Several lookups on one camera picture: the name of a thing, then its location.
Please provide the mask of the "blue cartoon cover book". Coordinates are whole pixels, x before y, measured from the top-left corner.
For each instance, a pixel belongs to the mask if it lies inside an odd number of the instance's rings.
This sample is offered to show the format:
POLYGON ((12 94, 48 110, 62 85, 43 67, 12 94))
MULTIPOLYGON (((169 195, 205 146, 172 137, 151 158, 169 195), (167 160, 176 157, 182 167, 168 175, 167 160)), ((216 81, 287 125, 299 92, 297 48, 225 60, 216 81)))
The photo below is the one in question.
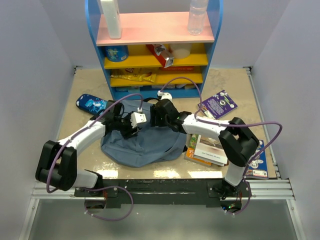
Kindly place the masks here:
POLYGON ((263 179, 267 180, 268 166, 266 153, 262 151, 249 165, 245 177, 248 179, 263 179))

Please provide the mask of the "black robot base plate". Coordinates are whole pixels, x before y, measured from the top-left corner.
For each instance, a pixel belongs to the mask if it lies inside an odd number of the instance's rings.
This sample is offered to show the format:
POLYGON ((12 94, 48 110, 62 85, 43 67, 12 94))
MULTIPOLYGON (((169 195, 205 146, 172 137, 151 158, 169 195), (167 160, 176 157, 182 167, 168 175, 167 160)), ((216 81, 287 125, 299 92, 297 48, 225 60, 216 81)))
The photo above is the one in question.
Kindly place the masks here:
POLYGON ((77 188, 75 197, 95 201, 107 209, 122 205, 203 205, 208 208, 240 208, 242 200, 251 196, 247 183, 228 187, 221 178, 104 179, 97 190, 77 188))

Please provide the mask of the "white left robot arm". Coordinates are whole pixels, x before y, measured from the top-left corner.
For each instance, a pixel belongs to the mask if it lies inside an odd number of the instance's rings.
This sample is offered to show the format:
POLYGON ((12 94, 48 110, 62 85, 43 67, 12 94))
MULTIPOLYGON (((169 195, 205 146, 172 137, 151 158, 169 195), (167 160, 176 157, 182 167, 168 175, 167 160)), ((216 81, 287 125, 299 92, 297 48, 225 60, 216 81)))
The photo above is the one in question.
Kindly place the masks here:
POLYGON ((142 107, 122 116, 124 105, 120 101, 109 101, 107 109, 94 115, 82 128, 59 141, 47 141, 40 154, 35 179, 46 184, 47 192, 85 188, 92 196, 104 190, 101 175, 78 168, 78 156, 92 143, 112 131, 119 131, 125 139, 135 136, 139 126, 147 121, 142 107))

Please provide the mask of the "orange treehouse book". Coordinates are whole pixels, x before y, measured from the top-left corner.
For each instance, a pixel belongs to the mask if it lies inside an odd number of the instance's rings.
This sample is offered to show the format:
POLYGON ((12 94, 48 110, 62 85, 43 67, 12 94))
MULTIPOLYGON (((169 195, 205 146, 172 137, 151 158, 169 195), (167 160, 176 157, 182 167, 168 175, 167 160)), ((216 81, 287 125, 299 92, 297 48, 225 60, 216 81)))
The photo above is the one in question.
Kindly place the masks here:
POLYGON ((195 154, 195 149, 196 149, 196 145, 197 145, 197 141, 198 141, 198 135, 197 134, 192 134, 190 137, 190 141, 189 144, 187 145, 187 149, 185 151, 185 159, 198 163, 198 164, 202 164, 206 167, 210 167, 212 165, 212 163, 210 163, 209 161, 205 161, 202 159, 198 159, 196 157, 194 157, 195 154))

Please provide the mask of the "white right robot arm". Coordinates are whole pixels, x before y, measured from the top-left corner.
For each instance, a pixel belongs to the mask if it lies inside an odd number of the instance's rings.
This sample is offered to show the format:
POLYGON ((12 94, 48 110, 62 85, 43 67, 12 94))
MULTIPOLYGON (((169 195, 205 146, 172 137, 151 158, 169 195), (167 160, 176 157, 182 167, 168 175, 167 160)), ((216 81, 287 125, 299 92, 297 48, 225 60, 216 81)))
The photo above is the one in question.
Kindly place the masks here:
POLYGON ((170 100, 162 99, 150 107, 150 125, 218 140, 229 165, 226 175, 213 189, 220 195, 230 197, 241 190, 240 183, 247 171, 247 164, 259 146, 259 140, 241 118, 222 121, 198 117, 188 111, 179 112, 170 100))

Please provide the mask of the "blue-grey fabric backpack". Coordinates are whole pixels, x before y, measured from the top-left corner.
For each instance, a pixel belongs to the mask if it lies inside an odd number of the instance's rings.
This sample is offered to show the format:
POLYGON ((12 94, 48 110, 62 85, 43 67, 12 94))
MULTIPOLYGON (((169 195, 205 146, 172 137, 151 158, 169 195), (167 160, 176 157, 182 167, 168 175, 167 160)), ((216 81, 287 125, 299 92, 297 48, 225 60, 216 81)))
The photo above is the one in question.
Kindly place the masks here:
POLYGON ((101 139, 101 151, 116 163, 132 168, 177 159, 184 152, 187 135, 168 127, 151 127, 151 106, 148 99, 143 101, 147 122, 136 136, 124 139, 119 131, 112 131, 101 139))

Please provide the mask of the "white coffee cover book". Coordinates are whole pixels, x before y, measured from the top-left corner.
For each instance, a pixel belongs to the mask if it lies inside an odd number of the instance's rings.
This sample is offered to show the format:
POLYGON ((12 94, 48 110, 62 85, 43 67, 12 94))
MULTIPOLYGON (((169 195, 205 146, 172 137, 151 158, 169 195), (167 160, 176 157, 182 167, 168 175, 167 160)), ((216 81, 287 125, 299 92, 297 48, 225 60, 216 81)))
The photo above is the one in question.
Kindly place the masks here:
POLYGON ((202 135, 197 138, 194 157, 221 167, 229 163, 220 141, 202 135))

